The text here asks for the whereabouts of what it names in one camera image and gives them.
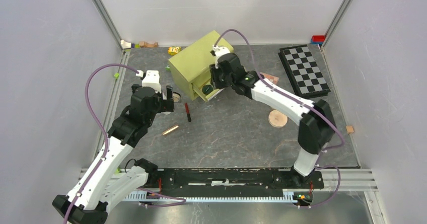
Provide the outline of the green round puff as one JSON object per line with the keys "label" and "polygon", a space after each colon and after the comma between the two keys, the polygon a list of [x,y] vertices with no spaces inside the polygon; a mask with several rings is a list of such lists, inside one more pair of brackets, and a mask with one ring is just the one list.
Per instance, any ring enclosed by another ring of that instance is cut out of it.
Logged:
{"label": "green round puff", "polygon": [[212,85],[204,85],[204,86],[202,87],[202,92],[203,92],[205,95],[209,95],[213,90],[214,90],[214,88],[213,88],[213,86],[212,86]]}

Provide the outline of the green metal drawer box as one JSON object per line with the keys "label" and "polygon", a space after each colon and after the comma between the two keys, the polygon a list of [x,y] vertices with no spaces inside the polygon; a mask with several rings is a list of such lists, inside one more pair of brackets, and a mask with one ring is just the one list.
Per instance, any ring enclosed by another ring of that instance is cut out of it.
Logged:
{"label": "green metal drawer box", "polygon": [[202,91],[204,86],[210,85],[209,66],[216,61],[210,51],[219,37],[220,33],[213,30],[169,59],[170,73],[175,85],[192,101],[200,97],[208,102],[220,92],[218,89],[208,94]]}

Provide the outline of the round pink powder puff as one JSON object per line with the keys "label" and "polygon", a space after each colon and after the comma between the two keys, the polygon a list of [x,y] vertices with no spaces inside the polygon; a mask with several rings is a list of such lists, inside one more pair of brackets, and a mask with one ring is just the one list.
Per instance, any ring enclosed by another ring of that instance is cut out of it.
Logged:
{"label": "round pink powder puff", "polygon": [[268,122],[276,128],[284,127],[288,122],[288,117],[277,110],[272,110],[268,115]]}

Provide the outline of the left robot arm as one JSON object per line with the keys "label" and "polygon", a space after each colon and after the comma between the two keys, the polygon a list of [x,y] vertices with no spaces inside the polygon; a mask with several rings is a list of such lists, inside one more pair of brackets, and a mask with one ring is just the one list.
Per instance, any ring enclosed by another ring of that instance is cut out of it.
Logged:
{"label": "left robot arm", "polygon": [[108,214],[138,186],[153,187],[158,182],[157,165],[140,159],[127,174],[109,181],[119,164],[148,132],[159,113],[173,112],[172,86],[166,93],[147,86],[132,86],[130,104],[116,118],[105,143],[83,178],[66,195],[57,195],[53,207],[64,223],[105,223]]}

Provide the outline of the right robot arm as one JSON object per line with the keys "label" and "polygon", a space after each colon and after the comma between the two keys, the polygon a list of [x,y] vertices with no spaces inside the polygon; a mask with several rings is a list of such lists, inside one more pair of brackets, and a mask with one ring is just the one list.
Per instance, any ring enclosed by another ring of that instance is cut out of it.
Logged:
{"label": "right robot arm", "polygon": [[209,66],[211,84],[216,89],[230,87],[238,95],[264,103],[293,121],[299,128],[300,151],[291,168],[291,182],[303,188],[311,182],[319,155],[334,135],[334,119],[329,104],[298,98],[277,87],[256,71],[246,71],[235,53],[211,50],[215,63]]}

